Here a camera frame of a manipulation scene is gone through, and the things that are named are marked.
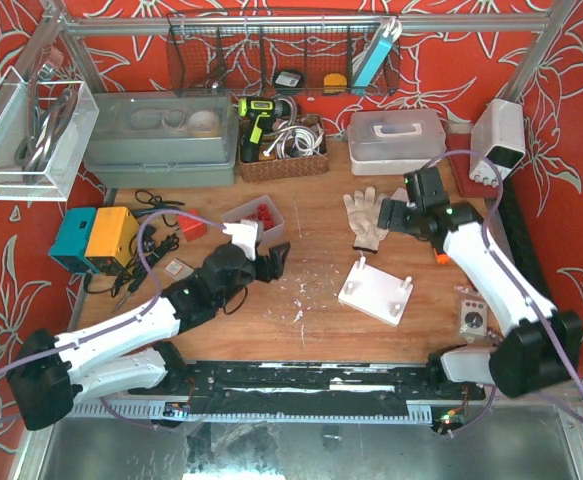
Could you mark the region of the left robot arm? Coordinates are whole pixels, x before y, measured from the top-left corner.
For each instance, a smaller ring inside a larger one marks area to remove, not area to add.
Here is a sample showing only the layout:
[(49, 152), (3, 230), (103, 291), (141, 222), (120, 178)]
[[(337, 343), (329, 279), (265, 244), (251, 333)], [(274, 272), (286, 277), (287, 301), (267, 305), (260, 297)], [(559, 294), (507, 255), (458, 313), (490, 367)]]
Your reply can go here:
[(41, 430), (79, 403), (123, 391), (176, 393), (187, 366), (171, 338), (214, 319), (252, 282), (279, 279), (290, 249), (284, 242), (248, 258), (240, 247), (222, 244), (186, 278), (125, 314), (56, 336), (35, 331), (6, 375), (25, 427)]

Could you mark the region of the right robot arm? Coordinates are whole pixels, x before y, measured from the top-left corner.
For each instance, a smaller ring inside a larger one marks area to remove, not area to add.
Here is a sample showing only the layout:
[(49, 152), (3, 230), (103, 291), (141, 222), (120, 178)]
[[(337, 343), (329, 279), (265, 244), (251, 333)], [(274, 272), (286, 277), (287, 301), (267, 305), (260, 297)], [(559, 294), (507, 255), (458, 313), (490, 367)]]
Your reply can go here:
[(570, 380), (583, 331), (578, 315), (559, 311), (522, 276), (471, 203), (450, 201), (437, 168), (410, 172), (404, 181), (408, 199), (384, 200), (379, 227), (444, 252), (483, 297), (503, 336), (495, 347), (448, 347), (430, 354), (433, 383), (490, 384), (517, 398)]

